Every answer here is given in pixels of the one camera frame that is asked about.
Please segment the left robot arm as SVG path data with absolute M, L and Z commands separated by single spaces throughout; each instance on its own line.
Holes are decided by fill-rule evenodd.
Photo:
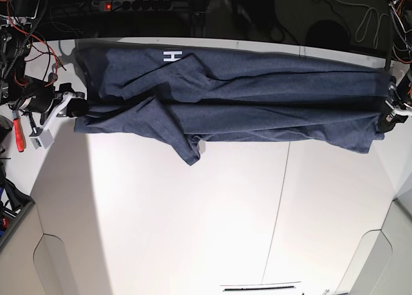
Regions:
M 384 70 L 389 71 L 391 60 L 408 65 L 408 69 L 398 84 L 393 77 L 388 86 L 388 97 L 382 106 L 378 128 L 387 133 L 403 124 L 411 116 L 411 22 L 407 20 L 408 0 L 385 0 L 388 4 L 389 46 Z

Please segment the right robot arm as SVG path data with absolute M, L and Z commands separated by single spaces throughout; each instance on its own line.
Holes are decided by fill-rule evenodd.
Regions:
M 88 103 L 71 83 L 55 86 L 58 70 L 64 65 L 48 41 L 36 29 L 46 14 L 49 0 L 1 0 L 1 104 L 24 114 L 38 113 L 46 119 L 64 100 L 68 104 L 57 112 L 60 117 L 80 117 Z M 34 44 L 45 49 L 39 55 L 48 58 L 43 78 L 25 74 Z

